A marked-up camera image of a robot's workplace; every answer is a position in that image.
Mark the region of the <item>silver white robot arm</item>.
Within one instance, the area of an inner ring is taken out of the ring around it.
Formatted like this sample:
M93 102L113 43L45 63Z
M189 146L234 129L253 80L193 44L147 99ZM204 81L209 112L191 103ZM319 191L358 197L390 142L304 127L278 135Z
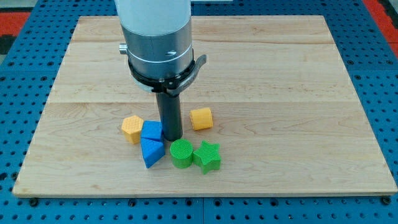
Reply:
M134 79L147 88L194 66L190 0L115 0Z

